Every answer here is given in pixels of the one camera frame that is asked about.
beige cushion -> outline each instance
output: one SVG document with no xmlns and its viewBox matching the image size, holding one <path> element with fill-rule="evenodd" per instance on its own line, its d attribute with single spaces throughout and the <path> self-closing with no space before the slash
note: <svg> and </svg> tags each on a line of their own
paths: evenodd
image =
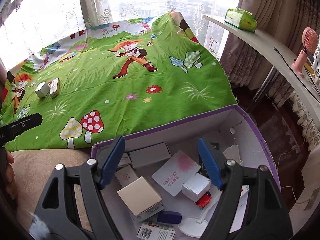
<svg viewBox="0 0 320 240">
<path fill-rule="evenodd" d="M 17 219 L 28 230 L 32 220 L 29 212 L 35 211 L 44 185 L 55 165 L 58 163 L 63 163 L 66 167 L 81 165 L 90 157 L 90 149 L 23 150 L 13 152 L 12 155 L 18 189 Z M 82 226 L 91 230 L 79 185 L 75 186 L 75 193 Z"/>
</svg>

gray fluff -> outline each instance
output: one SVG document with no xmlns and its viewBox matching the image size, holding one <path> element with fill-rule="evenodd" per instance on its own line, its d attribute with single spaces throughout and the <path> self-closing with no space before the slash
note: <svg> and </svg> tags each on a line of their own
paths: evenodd
<svg viewBox="0 0 320 240">
<path fill-rule="evenodd" d="M 29 212 L 31 216 L 33 217 L 32 223 L 29 229 L 29 234 L 35 239 L 35 240 L 43 240 L 46 239 L 49 234 L 49 228 L 47 225 L 35 214 Z"/>
</svg>

green cartoon blanket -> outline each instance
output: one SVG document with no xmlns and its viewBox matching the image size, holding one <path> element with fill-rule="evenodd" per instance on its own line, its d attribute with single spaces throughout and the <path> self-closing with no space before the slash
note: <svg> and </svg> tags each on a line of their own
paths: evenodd
<svg viewBox="0 0 320 240">
<path fill-rule="evenodd" d="M 60 79 L 54 98 L 41 82 Z M 80 148 L 236 104 L 217 59 L 190 40 L 170 14 L 74 33 L 8 73 L 1 125 L 33 113 L 42 125 L 9 151 Z"/>
</svg>

pink fan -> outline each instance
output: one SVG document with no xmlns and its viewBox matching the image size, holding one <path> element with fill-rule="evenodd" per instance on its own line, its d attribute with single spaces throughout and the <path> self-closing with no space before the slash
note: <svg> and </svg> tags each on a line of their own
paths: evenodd
<svg viewBox="0 0 320 240">
<path fill-rule="evenodd" d="M 298 55 L 297 60 L 292 63 L 291 67 L 301 76 L 303 77 L 302 68 L 304 64 L 307 62 L 308 52 L 315 52 L 318 45 L 318 35 L 316 32 L 307 27 L 304 29 L 302 34 L 302 44 L 303 49 Z"/>
</svg>

barcode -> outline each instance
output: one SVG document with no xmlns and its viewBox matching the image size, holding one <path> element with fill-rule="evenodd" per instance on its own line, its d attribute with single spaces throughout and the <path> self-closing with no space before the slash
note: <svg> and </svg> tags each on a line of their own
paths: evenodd
<svg viewBox="0 0 320 240">
<path fill-rule="evenodd" d="M 152 230 L 151 229 L 148 229 L 148 228 L 144 228 L 140 234 L 141 237 L 144 237 L 146 239 L 149 239 L 150 235 L 152 233 Z"/>
</svg>

